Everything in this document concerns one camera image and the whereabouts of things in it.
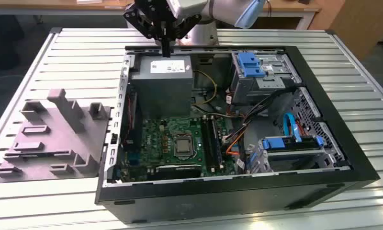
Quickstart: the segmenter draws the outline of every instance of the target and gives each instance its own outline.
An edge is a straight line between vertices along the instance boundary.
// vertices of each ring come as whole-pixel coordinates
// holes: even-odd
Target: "white label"
[[[151,73],[184,73],[185,61],[184,60],[163,60],[151,62]]]
[[[232,97],[230,95],[228,95],[228,96],[225,97],[225,102],[226,102],[228,104],[232,104],[232,101],[233,101],[233,97]]]
[[[262,66],[262,69],[264,69],[264,70],[273,70],[273,67],[269,66],[269,65],[266,65],[266,66]]]
[[[244,169],[245,163],[242,162],[242,160],[240,158],[237,160],[237,165]]]

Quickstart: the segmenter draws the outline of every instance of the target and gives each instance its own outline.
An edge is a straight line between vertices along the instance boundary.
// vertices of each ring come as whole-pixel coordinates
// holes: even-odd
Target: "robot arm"
[[[170,57],[170,45],[184,38],[202,18],[249,28],[264,3],[265,0],[135,0],[124,18],[161,45],[163,56]]]

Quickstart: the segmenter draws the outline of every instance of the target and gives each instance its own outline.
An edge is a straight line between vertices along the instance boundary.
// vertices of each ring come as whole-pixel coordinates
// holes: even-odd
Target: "cpu socket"
[[[181,160],[189,159],[194,155],[193,137],[188,133],[174,135],[174,156]]]

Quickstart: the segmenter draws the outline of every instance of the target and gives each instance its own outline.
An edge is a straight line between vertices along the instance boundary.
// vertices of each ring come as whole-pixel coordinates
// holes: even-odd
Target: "aluminum table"
[[[325,31],[221,29],[218,38],[221,45],[300,48],[382,179],[312,209],[137,225],[95,205],[97,178],[0,184],[0,229],[383,229],[383,89],[373,76]],[[153,44],[131,29],[53,30],[0,119],[0,162],[24,120],[24,102],[65,88],[81,106],[115,106],[125,46]]]

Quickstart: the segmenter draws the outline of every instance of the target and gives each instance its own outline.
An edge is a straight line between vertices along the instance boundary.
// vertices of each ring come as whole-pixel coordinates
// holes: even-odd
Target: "ram slot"
[[[212,172],[222,169],[222,153],[220,140],[217,136],[217,130],[214,125],[214,119],[202,118],[201,119],[201,129],[202,129],[202,141],[204,141],[204,149],[205,149],[205,160],[206,160],[206,168]]]

